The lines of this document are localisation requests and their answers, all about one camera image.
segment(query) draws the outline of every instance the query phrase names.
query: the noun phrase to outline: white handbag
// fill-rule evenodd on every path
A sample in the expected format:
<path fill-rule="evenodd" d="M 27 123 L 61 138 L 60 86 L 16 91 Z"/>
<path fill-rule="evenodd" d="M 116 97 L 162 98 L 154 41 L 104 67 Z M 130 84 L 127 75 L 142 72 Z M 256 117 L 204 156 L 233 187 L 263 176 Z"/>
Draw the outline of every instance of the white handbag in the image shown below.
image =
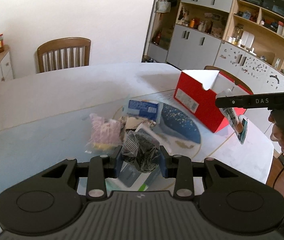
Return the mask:
<path fill-rule="evenodd" d="M 170 12 L 171 10 L 171 3 L 167 0 L 161 0 L 156 2 L 156 12 L 165 13 Z"/>

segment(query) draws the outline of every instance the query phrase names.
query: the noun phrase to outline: blue package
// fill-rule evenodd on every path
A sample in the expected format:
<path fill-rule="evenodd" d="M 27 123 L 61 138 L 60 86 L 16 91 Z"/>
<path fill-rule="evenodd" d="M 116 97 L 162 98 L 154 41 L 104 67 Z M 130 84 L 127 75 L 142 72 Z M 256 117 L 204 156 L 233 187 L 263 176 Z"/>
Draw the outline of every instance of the blue package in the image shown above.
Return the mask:
<path fill-rule="evenodd" d="M 124 113 L 131 116 L 144 117 L 155 122 L 159 122 L 161 115 L 159 104 L 137 100 L 129 100 L 124 107 Z"/>

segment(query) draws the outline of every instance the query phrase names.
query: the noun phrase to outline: person's hand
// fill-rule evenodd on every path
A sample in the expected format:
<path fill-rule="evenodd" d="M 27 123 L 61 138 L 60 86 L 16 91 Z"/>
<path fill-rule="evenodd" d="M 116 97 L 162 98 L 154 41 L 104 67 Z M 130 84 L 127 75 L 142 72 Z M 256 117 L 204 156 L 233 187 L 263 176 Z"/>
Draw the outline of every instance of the person's hand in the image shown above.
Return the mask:
<path fill-rule="evenodd" d="M 268 120 L 269 122 L 275 123 L 271 115 L 269 116 Z M 279 127 L 277 127 L 275 124 L 273 125 L 270 139 L 274 142 L 279 142 L 279 145 L 281 146 L 281 151 L 284 153 L 284 134 L 282 130 Z"/>

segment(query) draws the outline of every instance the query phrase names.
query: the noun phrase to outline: wall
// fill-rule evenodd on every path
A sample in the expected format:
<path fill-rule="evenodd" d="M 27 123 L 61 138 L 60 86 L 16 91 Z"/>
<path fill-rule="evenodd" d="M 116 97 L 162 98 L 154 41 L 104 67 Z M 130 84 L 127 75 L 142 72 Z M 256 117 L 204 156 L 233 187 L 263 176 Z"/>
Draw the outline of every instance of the wall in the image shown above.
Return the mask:
<path fill-rule="evenodd" d="M 90 65 L 141 62 L 154 0 L 0 0 L 0 33 L 15 77 L 36 73 L 36 49 L 63 37 L 92 40 Z"/>

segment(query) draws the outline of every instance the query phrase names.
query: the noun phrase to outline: black plastic-wrapped object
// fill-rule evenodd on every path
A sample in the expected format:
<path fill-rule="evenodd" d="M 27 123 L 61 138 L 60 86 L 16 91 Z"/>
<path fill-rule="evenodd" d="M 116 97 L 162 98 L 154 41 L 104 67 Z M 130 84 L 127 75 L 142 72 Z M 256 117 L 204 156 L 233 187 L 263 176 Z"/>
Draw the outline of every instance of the black plastic-wrapped object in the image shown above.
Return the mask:
<path fill-rule="evenodd" d="M 160 143 L 145 133 L 129 131 L 121 154 L 123 161 L 134 165 L 139 172 L 148 173 L 158 166 Z"/>

